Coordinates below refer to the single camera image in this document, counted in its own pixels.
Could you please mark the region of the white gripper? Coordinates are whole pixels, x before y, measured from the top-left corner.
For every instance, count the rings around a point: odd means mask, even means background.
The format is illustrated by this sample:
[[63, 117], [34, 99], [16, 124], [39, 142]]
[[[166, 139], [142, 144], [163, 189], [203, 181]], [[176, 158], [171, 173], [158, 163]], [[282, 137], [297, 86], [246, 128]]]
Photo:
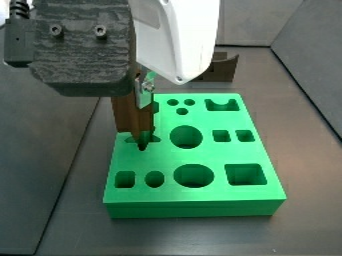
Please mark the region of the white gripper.
[[176, 85], [211, 64], [221, 0], [128, 0], [136, 33], [136, 106], [152, 102], [156, 73]]

